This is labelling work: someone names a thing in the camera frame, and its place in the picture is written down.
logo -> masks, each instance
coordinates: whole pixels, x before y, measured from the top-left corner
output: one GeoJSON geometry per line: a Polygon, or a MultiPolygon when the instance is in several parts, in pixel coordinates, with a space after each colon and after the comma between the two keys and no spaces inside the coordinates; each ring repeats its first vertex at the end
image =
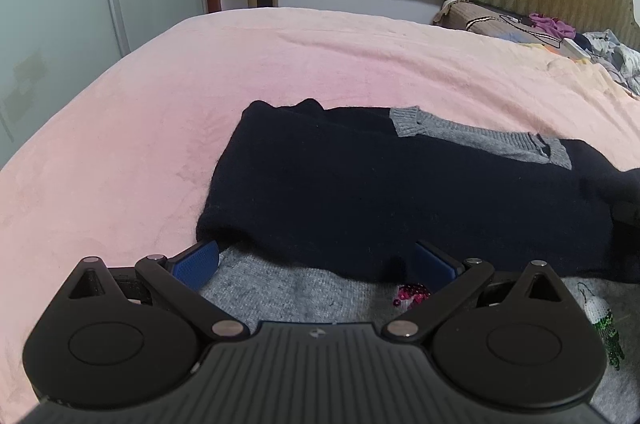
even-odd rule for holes
{"type": "Polygon", "coordinates": [[[322,330],[322,328],[314,328],[313,330],[311,330],[311,332],[309,332],[309,335],[314,339],[320,339],[324,338],[326,332],[322,330]]]}

gray knitted fabric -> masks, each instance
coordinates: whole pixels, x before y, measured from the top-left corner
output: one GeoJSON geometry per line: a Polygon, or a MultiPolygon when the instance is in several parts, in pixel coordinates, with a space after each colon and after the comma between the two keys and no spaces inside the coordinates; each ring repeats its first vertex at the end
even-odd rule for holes
{"type": "MultiPolygon", "coordinates": [[[[564,283],[581,302],[575,278],[564,283]]],[[[605,280],[580,280],[606,299],[616,317],[626,359],[607,367],[592,405],[614,424],[640,418],[640,288],[605,280]]],[[[228,248],[201,290],[209,301],[255,330],[259,321],[299,323],[373,322],[378,328],[401,314],[392,304],[395,285],[347,280],[331,272],[270,263],[248,245],[228,248]]]]}
{"type": "Polygon", "coordinates": [[[393,121],[399,137],[427,135],[513,160],[555,164],[571,169],[569,155],[557,138],[466,126],[436,117],[417,106],[391,108],[389,118],[393,121]]]}

blue gripper pad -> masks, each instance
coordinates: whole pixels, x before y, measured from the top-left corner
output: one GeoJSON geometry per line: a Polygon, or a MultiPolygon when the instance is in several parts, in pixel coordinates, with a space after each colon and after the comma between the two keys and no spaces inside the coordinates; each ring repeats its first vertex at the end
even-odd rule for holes
{"type": "Polygon", "coordinates": [[[198,291],[218,269],[219,259],[215,241],[200,242],[167,260],[166,269],[175,279],[198,291]]]}
{"type": "Polygon", "coordinates": [[[465,271],[462,263],[433,245],[423,241],[416,243],[409,267],[411,283],[420,283],[429,292],[442,289],[465,271]]]}

bed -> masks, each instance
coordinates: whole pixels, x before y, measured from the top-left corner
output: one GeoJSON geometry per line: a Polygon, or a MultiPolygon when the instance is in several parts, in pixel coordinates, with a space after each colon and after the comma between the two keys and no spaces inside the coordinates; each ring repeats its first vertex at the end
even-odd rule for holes
{"type": "MultiPolygon", "coordinates": [[[[289,105],[308,97],[324,107],[418,105],[473,126],[582,139],[618,169],[640,166],[640,101],[599,65],[344,12],[234,10],[186,20],[110,68],[0,171],[0,298],[11,300],[0,306],[0,422],[16,422],[36,403],[22,346],[74,265],[100,255],[109,266],[130,266],[192,245],[211,171],[242,110],[256,99],[289,105]]],[[[253,321],[278,317],[281,300],[248,313],[251,293],[225,285],[234,267],[250,267],[246,257],[242,249],[225,251],[203,294],[253,321]]],[[[331,288],[326,275],[310,278],[303,297],[331,288]]],[[[576,282],[566,280],[575,295],[576,282]]],[[[621,339],[631,342],[640,322],[637,290],[591,287],[608,296],[621,339]]],[[[366,304],[388,299],[392,289],[362,285],[360,292],[366,304]]],[[[337,317],[353,319],[350,301],[343,305],[337,317]]],[[[632,422],[621,407],[640,416],[640,356],[626,351],[621,371],[607,370],[594,400],[614,422],[632,422]]]]}

gray knit cuff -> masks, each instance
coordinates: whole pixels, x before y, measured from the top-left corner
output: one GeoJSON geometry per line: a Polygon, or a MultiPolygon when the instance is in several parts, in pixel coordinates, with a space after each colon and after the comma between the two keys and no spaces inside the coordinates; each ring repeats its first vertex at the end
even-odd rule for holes
{"type": "Polygon", "coordinates": [[[391,108],[389,117],[399,137],[427,135],[521,162],[551,163],[565,169],[572,168],[571,159],[557,138],[458,124],[424,112],[417,106],[391,108]]]}

